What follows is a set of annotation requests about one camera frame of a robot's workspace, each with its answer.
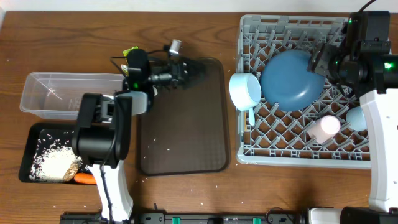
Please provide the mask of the light blue plastic knife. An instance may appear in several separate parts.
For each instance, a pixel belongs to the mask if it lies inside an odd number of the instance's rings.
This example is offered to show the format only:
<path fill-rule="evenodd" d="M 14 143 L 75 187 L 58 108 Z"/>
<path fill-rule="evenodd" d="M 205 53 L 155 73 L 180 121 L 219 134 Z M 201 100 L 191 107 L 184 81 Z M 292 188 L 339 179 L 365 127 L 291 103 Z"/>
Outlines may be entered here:
<path fill-rule="evenodd" d="M 251 126 L 254 126 L 255 122 L 256 122 L 255 115 L 254 115 L 254 108 L 249 108 L 248 109 L 248 114 L 249 114 L 249 124 Z"/>

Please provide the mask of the brown mushroom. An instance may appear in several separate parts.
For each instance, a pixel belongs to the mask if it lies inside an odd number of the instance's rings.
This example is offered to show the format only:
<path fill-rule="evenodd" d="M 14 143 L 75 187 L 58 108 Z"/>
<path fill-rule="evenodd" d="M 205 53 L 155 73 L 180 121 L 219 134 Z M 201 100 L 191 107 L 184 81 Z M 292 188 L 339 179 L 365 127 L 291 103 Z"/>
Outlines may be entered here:
<path fill-rule="evenodd" d="M 67 169 L 66 173 L 64 174 L 63 180 L 65 182 L 72 180 L 72 178 L 74 178 L 74 176 L 77 174 L 78 170 L 79 170 L 79 162 L 72 163 Z"/>

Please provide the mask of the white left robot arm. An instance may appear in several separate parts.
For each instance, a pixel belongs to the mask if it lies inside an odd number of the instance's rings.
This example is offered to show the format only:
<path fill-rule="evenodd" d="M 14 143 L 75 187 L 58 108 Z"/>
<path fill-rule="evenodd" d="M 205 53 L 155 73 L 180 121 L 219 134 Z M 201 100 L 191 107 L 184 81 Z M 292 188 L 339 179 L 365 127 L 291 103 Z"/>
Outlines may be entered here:
<path fill-rule="evenodd" d="M 205 77 L 199 60 L 179 55 L 169 46 L 165 59 L 133 47 L 117 69 L 121 90 L 112 95 L 84 93 L 72 137 L 72 149 L 93 175 L 103 210 L 99 223 L 130 223 L 133 199 L 128 192 L 124 160 L 131 140 L 131 120 L 151 109 L 158 88 L 190 88 Z"/>

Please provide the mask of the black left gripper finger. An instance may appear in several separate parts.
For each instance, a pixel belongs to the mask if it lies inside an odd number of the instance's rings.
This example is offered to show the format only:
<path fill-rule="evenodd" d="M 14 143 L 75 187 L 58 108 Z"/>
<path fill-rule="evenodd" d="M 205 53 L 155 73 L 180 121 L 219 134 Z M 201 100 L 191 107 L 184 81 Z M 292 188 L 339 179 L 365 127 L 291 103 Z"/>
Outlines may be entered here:
<path fill-rule="evenodd" d="M 185 70 L 191 77 L 199 77 L 205 75 L 206 67 L 202 61 L 186 58 L 185 64 Z"/>
<path fill-rule="evenodd" d="M 206 78 L 206 75 L 204 75 L 204 74 L 189 76 L 189 78 L 186 79 L 183 84 L 183 89 L 186 90 L 191 87 L 194 87 L 195 85 L 198 85 L 201 82 L 203 82 L 205 80 L 205 78 Z"/>

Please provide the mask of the light blue rice bowl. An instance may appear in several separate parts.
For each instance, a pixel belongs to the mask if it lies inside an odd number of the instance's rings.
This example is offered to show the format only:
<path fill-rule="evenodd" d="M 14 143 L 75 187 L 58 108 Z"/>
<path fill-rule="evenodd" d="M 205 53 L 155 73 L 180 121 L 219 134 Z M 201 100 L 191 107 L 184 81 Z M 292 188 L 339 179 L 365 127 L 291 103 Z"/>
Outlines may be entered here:
<path fill-rule="evenodd" d="M 251 73 L 235 73 L 229 80 L 229 94 L 238 110 L 253 108 L 261 100 L 259 80 Z"/>

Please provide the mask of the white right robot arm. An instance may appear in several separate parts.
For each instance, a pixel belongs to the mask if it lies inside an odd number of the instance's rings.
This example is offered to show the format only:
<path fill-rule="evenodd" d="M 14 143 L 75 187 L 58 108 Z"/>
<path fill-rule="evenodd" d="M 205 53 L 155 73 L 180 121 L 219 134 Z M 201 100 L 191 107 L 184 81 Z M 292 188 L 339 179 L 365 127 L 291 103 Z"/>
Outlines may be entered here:
<path fill-rule="evenodd" d="M 369 208 L 312 208 L 308 223 L 397 223 L 397 56 L 383 42 L 320 44 L 308 70 L 351 87 L 360 99 L 371 153 Z"/>

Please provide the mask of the pink plastic cup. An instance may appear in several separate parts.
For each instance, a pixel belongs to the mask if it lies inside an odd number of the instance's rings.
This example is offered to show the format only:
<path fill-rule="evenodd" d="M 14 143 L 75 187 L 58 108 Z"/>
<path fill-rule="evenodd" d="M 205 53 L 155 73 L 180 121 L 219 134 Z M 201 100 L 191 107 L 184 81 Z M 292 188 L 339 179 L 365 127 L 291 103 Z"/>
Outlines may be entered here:
<path fill-rule="evenodd" d="M 326 115 L 315 121 L 308 130 L 309 136 L 318 144 L 323 144 L 340 130 L 341 124 L 339 120 L 332 116 Z"/>

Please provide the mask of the light blue plastic cup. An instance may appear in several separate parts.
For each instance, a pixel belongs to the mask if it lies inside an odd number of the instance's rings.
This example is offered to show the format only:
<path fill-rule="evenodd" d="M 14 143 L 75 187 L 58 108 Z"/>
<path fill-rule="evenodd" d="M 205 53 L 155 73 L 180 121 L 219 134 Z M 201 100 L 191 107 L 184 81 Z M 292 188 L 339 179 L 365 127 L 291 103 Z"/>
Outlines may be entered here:
<path fill-rule="evenodd" d="M 354 131 L 367 130 L 366 119 L 360 106 L 348 110 L 346 121 L 349 123 L 349 127 Z"/>

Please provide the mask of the blue plate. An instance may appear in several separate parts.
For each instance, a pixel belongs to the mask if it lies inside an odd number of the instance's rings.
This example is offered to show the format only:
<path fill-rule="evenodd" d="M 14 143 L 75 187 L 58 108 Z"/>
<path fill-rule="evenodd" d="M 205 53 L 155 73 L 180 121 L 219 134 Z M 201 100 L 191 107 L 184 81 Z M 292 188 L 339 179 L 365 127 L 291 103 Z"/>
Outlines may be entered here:
<path fill-rule="evenodd" d="M 264 98 L 278 104 L 283 111 L 296 111 L 319 99 L 325 77 L 307 70 L 311 54 L 288 50 L 277 54 L 266 64 L 260 84 Z"/>

